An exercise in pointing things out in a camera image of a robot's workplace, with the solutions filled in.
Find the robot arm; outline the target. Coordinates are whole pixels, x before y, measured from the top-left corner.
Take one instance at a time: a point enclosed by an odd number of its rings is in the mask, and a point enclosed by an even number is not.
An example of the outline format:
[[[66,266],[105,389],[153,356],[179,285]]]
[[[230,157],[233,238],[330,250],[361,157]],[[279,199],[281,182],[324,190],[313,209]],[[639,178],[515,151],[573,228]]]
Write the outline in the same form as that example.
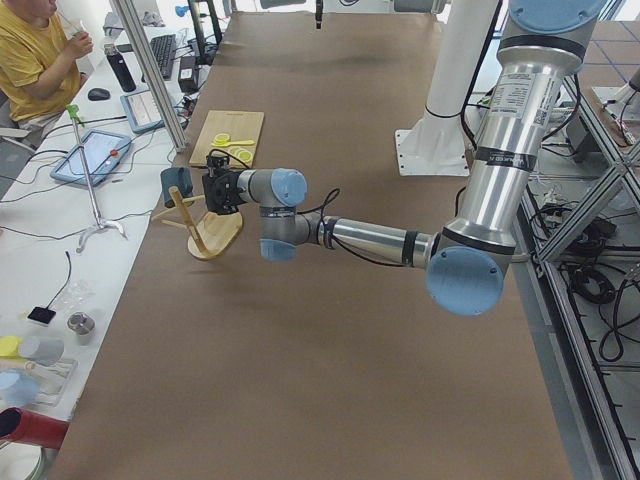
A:
[[[548,136],[562,84],[578,73],[600,1],[456,1],[424,112],[395,134],[399,171],[459,178],[454,213],[436,233],[302,210],[308,185],[294,169],[253,169],[223,148],[206,157],[207,209],[259,208],[261,256],[295,257],[303,244],[342,249],[386,267],[421,268],[432,299],[462,316],[501,298],[516,250],[512,226]]]

